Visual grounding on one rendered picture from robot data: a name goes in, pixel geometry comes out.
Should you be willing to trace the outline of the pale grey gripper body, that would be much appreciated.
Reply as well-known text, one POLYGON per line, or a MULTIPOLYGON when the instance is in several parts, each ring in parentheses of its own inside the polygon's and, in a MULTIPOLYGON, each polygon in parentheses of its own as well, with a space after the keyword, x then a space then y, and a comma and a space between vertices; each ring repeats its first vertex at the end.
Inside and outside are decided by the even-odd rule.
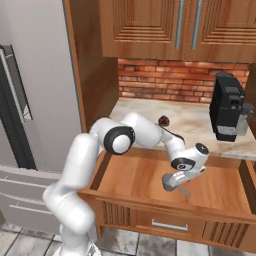
POLYGON ((166 173, 162 176, 162 185, 166 191, 174 191, 179 185, 197 177, 195 173, 188 171, 178 171, 176 173, 166 173))

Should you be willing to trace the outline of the tall wooden cupboard side panel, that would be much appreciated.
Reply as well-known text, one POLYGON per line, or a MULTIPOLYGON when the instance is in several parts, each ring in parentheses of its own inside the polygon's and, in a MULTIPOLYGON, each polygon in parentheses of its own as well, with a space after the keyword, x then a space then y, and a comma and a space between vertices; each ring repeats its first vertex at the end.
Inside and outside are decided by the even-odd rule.
POLYGON ((82 131, 119 99, 118 59, 102 53, 98 0, 63 0, 82 131))

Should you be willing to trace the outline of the black coffee machine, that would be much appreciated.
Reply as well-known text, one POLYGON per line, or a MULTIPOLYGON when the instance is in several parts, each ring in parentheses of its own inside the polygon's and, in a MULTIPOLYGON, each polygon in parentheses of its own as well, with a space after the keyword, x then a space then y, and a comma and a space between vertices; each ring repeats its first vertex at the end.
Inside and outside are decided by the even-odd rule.
POLYGON ((218 72, 215 75, 209 116, 218 141, 234 142, 238 135, 246 134, 255 108, 244 100, 245 90, 233 74, 218 72))

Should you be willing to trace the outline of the dark red round object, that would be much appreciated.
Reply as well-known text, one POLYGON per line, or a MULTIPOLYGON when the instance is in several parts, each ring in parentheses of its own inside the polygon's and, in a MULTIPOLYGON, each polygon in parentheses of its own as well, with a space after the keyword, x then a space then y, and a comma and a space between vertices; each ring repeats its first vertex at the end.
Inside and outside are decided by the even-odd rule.
POLYGON ((158 120, 158 124, 161 127, 167 127, 170 124, 169 118, 165 115, 161 116, 158 120))

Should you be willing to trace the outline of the open wooden drawer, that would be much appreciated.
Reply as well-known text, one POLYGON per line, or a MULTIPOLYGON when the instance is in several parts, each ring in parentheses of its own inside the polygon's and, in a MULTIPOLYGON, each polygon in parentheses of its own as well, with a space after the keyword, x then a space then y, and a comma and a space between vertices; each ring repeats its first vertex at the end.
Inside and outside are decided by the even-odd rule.
POLYGON ((206 170, 178 189, 163 188, 172 173, 164 151, 133 148, 122 156, 102 152, 90 185, 79 191, 106 227, 166 236, 256 253, 256 172, 249 160, 211 156, 206 170), (188 231, 154 227, 156 222, 188 231))

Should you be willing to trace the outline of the wooden cupboard door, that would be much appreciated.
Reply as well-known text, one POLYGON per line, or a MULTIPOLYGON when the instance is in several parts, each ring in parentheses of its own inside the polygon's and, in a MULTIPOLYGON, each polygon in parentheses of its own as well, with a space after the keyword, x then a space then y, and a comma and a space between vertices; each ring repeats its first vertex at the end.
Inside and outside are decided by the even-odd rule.
POLYGON ((203 0, 196 49, 192 36, 197 0, 191 0, 184 59, 256 62, 256 0, 203 0))
POLYGON ((179 0, 99 0, 103 56, 181 60, 190 0, 184 3, 180 48, 175 49, 178 6, 179 0))

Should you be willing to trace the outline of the grey fridge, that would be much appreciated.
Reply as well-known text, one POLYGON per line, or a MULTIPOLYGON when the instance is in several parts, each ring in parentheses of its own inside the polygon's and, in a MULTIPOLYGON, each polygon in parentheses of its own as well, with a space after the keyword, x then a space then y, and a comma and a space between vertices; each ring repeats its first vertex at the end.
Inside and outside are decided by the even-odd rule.
POLYGON ((0 212, 57 234, 42 194, 82 132, 64 0, 0 0, 0 212))

